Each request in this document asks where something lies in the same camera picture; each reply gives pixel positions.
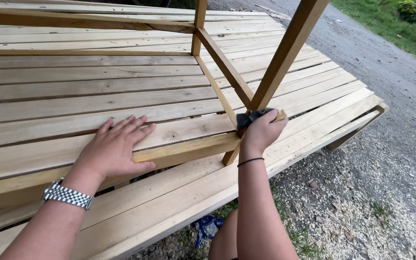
wristband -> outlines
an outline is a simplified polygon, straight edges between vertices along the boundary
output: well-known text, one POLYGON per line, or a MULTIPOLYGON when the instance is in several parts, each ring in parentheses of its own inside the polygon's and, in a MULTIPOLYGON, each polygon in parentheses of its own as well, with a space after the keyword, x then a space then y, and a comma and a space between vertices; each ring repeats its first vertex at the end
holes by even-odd
POLYGON ((251 161, 254 161, 254 160, 263 160, 264 161, 264 158, 263 157, 258 157, 258 158, 249 159, 249 160, 246 160, 245 162, 239 163, 237 165, 237 167, 239 167, 240 165, 242 165, 244 163, 248 163, 248 162, 251 162, 251 161))

hand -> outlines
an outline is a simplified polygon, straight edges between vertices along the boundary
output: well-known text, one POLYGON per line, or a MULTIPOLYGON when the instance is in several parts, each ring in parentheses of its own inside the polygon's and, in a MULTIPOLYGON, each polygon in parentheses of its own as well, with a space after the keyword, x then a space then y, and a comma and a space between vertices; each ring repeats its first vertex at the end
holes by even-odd
POLYGON ((242 161, 262 157, 264 150, 279 138, 288 123, 288 118, 272 123, 277 117, 277 113, 278 111, 274 109, 256 119, 247 128, 245 137, 240 144, 242 161))
POLYGON ((109 119, 83 149, 70 173, 96 174, 103 181, 107 177, 135 174, 155 168, 153 162, 135 162, 131 158, 133 146, 155 130, 154 123, 139 128, 145 121, 146 115, 138 119, 131 115, 109 129, 113 125, 113 120, 109 119))

silver watch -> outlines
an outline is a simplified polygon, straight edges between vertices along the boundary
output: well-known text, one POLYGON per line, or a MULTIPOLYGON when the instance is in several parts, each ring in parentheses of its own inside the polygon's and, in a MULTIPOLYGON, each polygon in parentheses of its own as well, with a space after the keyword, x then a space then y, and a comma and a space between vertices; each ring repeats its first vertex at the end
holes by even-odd
POLYGON ((94 197, 91 197, 81 192, 73 191, 72 189, 62 187, 60 184, 63 178, 53 181, 49 187, 44 191, 42 201, 47 201, 48 199, 55 199, 58 201, 63 201, 70 203, 79 207, 84 208, 85 210, 89 209, 89 204, 94 197))

right hand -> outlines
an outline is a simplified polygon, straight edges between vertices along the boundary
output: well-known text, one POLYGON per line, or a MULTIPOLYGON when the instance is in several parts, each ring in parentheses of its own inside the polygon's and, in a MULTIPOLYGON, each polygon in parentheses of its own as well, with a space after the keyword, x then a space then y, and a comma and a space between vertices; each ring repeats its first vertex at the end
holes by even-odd
POLYGON ((244 155, 245 160, 262 157, 264 150, 279 138, 288 118, 273 122, 277 117, 276 109, 256 119, 247 128, 245 138, 240 144, 240 152, 244 155))

left hand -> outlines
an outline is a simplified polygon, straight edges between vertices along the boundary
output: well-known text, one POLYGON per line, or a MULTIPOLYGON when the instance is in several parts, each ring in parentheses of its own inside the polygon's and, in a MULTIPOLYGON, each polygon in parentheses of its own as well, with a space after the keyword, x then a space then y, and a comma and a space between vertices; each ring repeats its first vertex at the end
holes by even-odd
POLYGON ((113 125, 109 119, 97 131, 96 136, 83 149, 71 172, 97 174, 102 181, 107 177, 135 174, 155 168, 153 162, 135 162, 132 159, 133 146, 149 133, 156 124, 139 128, 147 116, 136 119, 134 115, 113 125))

